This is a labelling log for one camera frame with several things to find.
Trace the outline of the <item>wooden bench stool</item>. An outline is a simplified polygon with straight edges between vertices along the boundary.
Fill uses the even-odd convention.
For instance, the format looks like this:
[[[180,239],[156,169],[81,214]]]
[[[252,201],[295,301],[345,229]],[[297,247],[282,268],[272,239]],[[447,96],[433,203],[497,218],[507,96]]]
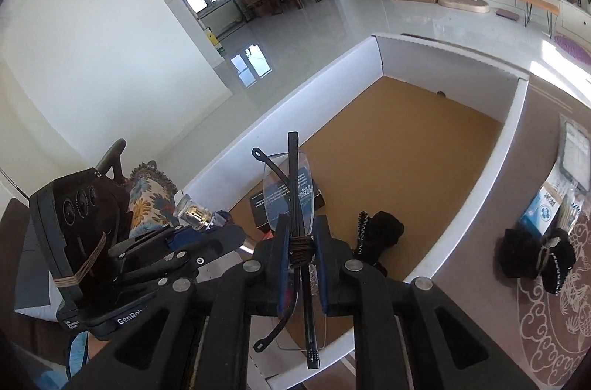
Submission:
[[[521,2],[525,5],[524,10],[524,26],[528,27],[531,18],[533,9],[537,8],[546,13],[547,19],[547,27],[548,27],[548,36],[550,39],[554,38],[555,35],[555,26],[558,17],[560,16],[560,8],[557,5],[554,5],[546,0],[516,0],[517,2]]]

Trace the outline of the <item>clear frame glasses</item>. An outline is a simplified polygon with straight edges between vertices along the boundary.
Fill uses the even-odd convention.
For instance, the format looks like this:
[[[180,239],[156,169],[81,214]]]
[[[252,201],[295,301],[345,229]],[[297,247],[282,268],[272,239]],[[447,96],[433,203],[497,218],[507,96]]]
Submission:
[[[311,296],[310,264],[315,255],[314,241],[311,236],[305,233],[304,213],[301,209],[300,199],[300,145],[298,144],[298,133],[291,131],[287,134],[287,171],[284,173],[275,161],[266,155],[259,148],[252,149],[252,156],[257,161],[263,162],[273,172],[280,182],[287,188],[287,214],[280,215],[278,224],[287,223],[288,238],[283,245],[284,274],[293,277],[290,290],[284,291],[286,305],[280,310],[280,321],[273,330],[263,339],[253,344],[256,353],[266,350],[276,337],[280,335],[287,326],[287,322],[294,316],[297,309],[297,302],[301,300],[304,314],[304,353],[307,358],[308,370],[321,368],[320,351],[318,351],[317,332],[315,332],[314,303]]]

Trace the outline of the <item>black odor removing bar box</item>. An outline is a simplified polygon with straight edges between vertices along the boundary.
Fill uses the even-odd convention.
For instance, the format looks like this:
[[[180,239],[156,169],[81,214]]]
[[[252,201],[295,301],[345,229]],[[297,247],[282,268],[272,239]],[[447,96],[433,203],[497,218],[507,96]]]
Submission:
[[[315,182],[298,183],[298,199],[304,217],[304,228],[311,232],[311,215],[325,206],[325,198]],[[256,228],[263,233],[275,231],[280,215],[290,213],[290,193],[286,185],[271,184],[249,198],[250,209]]]

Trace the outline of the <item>floral cushion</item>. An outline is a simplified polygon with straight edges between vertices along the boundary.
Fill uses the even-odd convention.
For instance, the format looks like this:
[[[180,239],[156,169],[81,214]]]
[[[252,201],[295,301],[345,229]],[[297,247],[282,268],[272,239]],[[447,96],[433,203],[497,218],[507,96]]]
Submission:
[[[126,181],[128,209],[132,213],[129,237],[139,237],[164,226],[175,227],[176,185],[157,168],[154,160],[141,163]]]

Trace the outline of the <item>large white cardboard box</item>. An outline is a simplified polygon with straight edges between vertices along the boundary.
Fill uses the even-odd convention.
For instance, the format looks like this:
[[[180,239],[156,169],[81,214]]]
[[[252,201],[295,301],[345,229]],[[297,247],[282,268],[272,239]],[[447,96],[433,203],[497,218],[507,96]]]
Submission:
[[[263,179],[252,149],[287,150],[297,132],[325,196],[332,234],[356,238],[359,212],[405,224],[384,254],[390,276],[433,277],[480,212],[516,134],[529,78],[495,57],[424,38],[377,34],[260,117],[184,188],[252,230]]]

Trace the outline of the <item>cosmetic tube with silver cap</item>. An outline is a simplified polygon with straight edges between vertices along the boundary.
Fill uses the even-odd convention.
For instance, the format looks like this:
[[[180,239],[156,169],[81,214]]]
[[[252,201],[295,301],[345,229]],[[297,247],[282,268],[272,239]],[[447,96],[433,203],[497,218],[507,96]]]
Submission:
[[[197,232],[211,232],[224,227],[229,218],[224,213],[212,212],[193,201],[188,194],[184,194],[176,204],[174,217],[188,224]]]

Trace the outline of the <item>phone case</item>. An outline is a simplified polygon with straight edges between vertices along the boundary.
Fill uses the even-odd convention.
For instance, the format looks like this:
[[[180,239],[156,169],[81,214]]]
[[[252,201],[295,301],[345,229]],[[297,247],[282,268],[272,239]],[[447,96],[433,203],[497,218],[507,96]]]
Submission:
[[[590,191],[590,135],[565,115],[560,116],[558,163],[560,171],[580,192]]]

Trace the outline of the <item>blue white nail cream box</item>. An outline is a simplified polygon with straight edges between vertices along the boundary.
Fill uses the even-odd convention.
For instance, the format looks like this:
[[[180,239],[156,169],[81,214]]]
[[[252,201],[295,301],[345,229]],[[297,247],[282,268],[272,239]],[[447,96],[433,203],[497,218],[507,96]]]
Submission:
[[[518,225],[539,237],[555,228],[570,233],[579,214],[575,185],[568,182],[555,188],[545,182],[519,218]]]

